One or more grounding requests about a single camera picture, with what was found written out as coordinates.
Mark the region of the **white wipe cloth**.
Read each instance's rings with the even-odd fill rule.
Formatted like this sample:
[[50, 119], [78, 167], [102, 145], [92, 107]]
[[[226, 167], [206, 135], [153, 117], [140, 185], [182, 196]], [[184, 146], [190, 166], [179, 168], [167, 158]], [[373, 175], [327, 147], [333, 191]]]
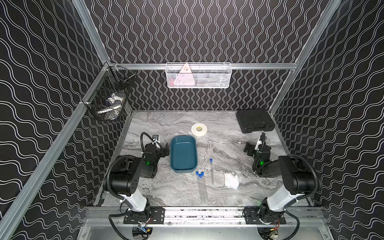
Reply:
[[238, 175], [225, 173], [225, 187], [237, 190], [240, 184], [240, 178]]

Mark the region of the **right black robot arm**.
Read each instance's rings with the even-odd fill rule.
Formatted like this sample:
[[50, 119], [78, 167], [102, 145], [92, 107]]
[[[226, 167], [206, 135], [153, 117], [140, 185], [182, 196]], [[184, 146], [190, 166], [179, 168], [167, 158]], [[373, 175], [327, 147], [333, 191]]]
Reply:
[[271, 196], [262, 200], [257, 211], [248, 217], [263, 224], [285, 223], [288, 207], [301, 199], [313, 196], [322, 187], [322, 182], [309, 161], [299, 155], [279, 156], [272, 161], [271, 147], [259, 141], [256, 145], [246, 143], [244, 152], [253, 157], [252, 171], [261, 178], [282, 177], [283, 185]]

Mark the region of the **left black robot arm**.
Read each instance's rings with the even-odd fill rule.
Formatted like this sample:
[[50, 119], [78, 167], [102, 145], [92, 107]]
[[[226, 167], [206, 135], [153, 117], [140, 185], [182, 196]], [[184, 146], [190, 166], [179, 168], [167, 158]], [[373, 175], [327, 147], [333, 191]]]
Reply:
[[133, 221], [148, 223], [151, 218], [149, 200], [138, 190], [140, 178], [153, 179], [158, 172], [158, 162], [170, 154], [170, 147], [159, 143], [147, 144], [141, 157], [118, 156], [111, 164], [103, 188], [127, 206], [123, 216]]

